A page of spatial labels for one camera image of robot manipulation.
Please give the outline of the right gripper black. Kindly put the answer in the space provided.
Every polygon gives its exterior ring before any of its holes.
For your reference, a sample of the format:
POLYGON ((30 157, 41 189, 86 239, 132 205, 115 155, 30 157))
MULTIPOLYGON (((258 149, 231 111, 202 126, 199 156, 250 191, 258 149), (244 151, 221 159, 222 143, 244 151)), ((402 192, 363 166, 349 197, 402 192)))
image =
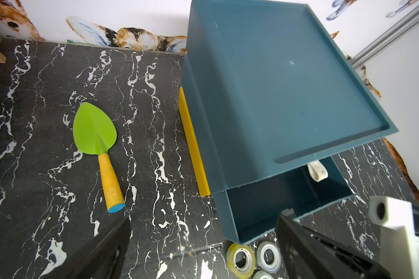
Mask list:
POLYGON ((342 266, 357 279, 390 279, 391 275, 379 263, 371 260, 351 246, 343 245, 333 239, 314 233, 316 239, 342 266))

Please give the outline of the yellow tape roll top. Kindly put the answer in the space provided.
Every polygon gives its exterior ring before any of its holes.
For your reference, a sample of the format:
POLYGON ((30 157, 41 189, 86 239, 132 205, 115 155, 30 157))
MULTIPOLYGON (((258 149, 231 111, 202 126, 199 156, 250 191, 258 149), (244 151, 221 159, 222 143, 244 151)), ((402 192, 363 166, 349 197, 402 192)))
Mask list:
POLYGON ((226 253, 229 270, 239 279, 249 279, 256 266, 253 250, 247 245, 233 243, 226 253))

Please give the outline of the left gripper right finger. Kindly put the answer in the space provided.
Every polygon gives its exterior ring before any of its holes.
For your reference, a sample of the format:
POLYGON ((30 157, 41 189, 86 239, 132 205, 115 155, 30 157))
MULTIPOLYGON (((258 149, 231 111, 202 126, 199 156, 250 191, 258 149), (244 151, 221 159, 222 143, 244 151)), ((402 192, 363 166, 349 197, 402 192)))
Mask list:
POLYGON ((290 279, 332 279, 331 254, 298 221, 294 210, 285 209, 275 229, 282 259, 290 279))

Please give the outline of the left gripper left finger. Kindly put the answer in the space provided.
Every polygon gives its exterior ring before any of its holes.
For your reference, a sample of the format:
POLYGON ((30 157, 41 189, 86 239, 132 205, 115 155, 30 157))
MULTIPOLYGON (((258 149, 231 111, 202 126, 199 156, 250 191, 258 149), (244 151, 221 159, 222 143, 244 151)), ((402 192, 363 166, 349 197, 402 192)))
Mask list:
POLYGON ((118 279, 130 240, 128 217, 114 221, 43 279, 118 279))

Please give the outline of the teal drawer cabinet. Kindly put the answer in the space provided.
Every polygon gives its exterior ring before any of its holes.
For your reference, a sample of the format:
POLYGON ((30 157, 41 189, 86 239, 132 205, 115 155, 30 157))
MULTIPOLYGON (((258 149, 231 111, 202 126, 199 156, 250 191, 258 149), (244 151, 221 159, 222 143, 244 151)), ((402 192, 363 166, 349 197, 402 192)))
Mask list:
POLYGON ((353 196, 333 155, 397 128, 310 7, 193 1, 182 88, 225 237, 353 196))

